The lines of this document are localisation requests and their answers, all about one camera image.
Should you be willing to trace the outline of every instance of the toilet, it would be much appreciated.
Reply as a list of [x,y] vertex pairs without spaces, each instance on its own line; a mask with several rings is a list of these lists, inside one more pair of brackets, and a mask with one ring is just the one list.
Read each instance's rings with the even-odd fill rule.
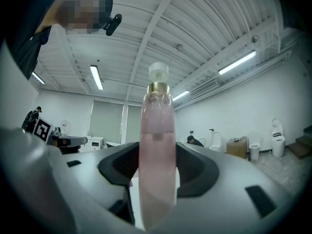
[[207,140],[206,140],[205,138],[200,138],[198,141],[199,141],[200,143],[202,143],[203,146],[205,146],[206,143],[207,143]]
[[222,152],[221,150],[221,135],[219,132],[212,132],[212,137],[211,137],[211,146],[209,149],[217,152]]
[[272,120],[272,154],[274,157],[282,157],[285,151],[285,137],[283,136],[283,126],[277,118]]
[[250,159],[256,161],[260,152],[260,135],[256,131],[248,134]]

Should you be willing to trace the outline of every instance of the white bottle cap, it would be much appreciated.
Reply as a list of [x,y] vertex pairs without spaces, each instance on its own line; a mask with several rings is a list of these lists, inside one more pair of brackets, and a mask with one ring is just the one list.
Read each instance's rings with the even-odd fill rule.
[[152,82],[166,82],[169,77],[169,68],[163,62],[154,62],[149,70]]

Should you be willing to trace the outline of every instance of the white wall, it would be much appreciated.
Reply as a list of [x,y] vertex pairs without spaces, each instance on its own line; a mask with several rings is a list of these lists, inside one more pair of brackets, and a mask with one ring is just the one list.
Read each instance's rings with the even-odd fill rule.
[[0,126],[21,127],[38,95],[15,64],[5,44],[0,54]]
[[286,145],[303,135],[312,125],[312,82],[297,55],[261,76],[211,100],[178,110],[175,115],[176,138],[206,138],[210,128],[222,135],[223,151],[233,137],[260,133],[261,150],[271,149],[271,120],[276,117],[284,128]]
[[61,125],[62,120],[71,124],[71,136],[87,136],[91,108],[94,100],[123,104],[124,101],[103,97],[62,93],[52,90],[40,90],[33,103],[33,108],[40,106],[40,116],[54,126]]

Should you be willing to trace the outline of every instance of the fluorescent light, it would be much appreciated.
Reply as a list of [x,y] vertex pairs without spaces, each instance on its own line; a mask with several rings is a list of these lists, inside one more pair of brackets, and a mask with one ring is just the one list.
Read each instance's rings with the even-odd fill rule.
[[91,65],[90,69],[91,69],[93,78],[96,81],[97,88],[100,90],[103,90],[102,82],[101,82],[101,79],[99,77],[98,67],[96,65]]
[[228,72],[229,70],[237,67],[238,65],[242,64],[243,62],[249,60],[250,58],[253,58],[256,55],[255,50],[252,50],[251,53],[246,54],[245,56],[243,56],[242,58],[240,58],[239,60],[233,62],[232,64],[228,65],[227,67],[220,69],[219,70],[219,74],[224,74],[226,72]]
[[181,98],[182,96],[187,95],[188,93],[189,93],[189,91],[185,91],[185,92],[183,92],[182,94],[178,95],[177,97],[174,97],[172,100],[175,101],[176,99],[179,99],[179,98]]
[[35,72],[33,72],[32,75],[33,75],[38,81],[40,81],[42,84],[45,84],[45,82],[43,81],[43,79],[41,79]]

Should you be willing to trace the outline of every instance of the ceiling beam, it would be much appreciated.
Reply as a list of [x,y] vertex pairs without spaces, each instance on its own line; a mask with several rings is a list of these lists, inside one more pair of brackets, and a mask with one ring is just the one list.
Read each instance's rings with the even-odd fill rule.
[[233,0],[233,1],[234,1],[234,3],[235,3],[236,7],[238,8],[240,15],[242,16],[242,18],[243,18],[243,20],[244,20],[244,23],[245,23],[245,26],[246,26],[246,29],[247,29],[247,31],[248,31],[249,36],[252,37],[252,36],[251,36],[251,33],[250,33],[249,25],[248,25],[248,23],[247,23],[247,20],[246,20],[246,17],[245,17],[245,14],[244,14],[242,8],[240,7],[240,5],[239,5],[239,3],[238,3],[237,0]]
[[282,42],[282,34],[284,32],[284,21],[283,21],[283,12],[282,7],[279,0],[272,0],[274,6],[274,14],[276,21],[276,34],[278,38],[278,48],[277,52],[281,53],[281,42]]
[[[143,52],[145,50],[145,47],[148,43],[148,41],[150,40],[150,37],[152,35],[152,32],[154,31],[160,17],[162,16],[162,14],[164,13],[164,11],[166,10],[166,8],[168,7],[168,5],[171,3],[172,0],[162,0],[160,5],[158,6],[155,14],[153,15],[152,20],[150,21],[150,24],[148,25],[144,37],[142,39],[141,45],[138,49],[137,55],[136,55],[136,60],[135,63],[133,65],[132,68],[132,72],[131,72],[131,76],[130,76],[130,83],[132,83],[135,79],[135,75],[137,72],[137,67],[141,61]],[[127,91],[127,96],[126,96],[126,100],[128,100],[129,95],[130,95],[130,90],[131,90],[131,85],[129,85],[128,87],[128,91]]]
[[65,29],[63,29],[60,25],[55,25],[54,27],[56,29],[56,35],[57,35],[57,38],[60,42],[62,52],[65,54],[69,66],[72,68],[72,70],[75,74],[75,77],[77,78],[78,83],[83,87],[84,91],[87,94],[89,94],[90,89],[89,89],[88,85],[85,82],[81,81],[81,79],[83,79],[84,77],[81,75],[79,68],[75,62],[72,50],[69,46],[69,42],[67,39]]
[[[266,31],[272,29],[275,26],[275,19],[268,18],[264,22],[260,23],[257,27],[253,28],[250,33],[252,36],[254,35],[262,35]],[[209,59],[203,65],[201,65],[198,69],[196,69],[193,73],[187,76],[184,80],[182,80],[178,85],[173,88],[172,93],[177,93],[179,90],[182,90],[186,85],[192,82],[197,77],[206,73],[209,68],[213,68],[219,62],[221,62],[224,58],[234,54],[239,49],[243,48],[245,45],[250,44],[250,34],[245,33],[243,36],[238,38],[236,41],[231,43],[229,46],[224,48],[221,52],[217,53],[213,58]]]
[[[119,98],[119,97],[115,97],[115,96],[108,96],[108,95],[101,95],[100,93],[97,93],[96,91],[90,91],[89,94],[87,94],[86,92],[77,92],[77,89],[75,88],[67,88],[67,87],[62,87],[62,92],[66,92],[66,93],[73,93],[73,94],[79,94],[79,95],[88,95],[88,96],[94,96],[98,99],[95,99],[95,100],[98,100],[98,101],[107,101],[107,102],[111,102],[111,103],[117,103],[117,104],[123,104],[125,103],[125,99],[124,98]],[[127,101],[129,105],[131,106],[142,106],[142,101],[141,100],[130,100],[130,101]]]
[[41,61],[38,59],[36,68],[39,68],[39,71],[48,79],[48,81],[52,84],[52,86],[58,90],[61,91],[59,84],[52,78],[52,76],[45,70],[43,67]]

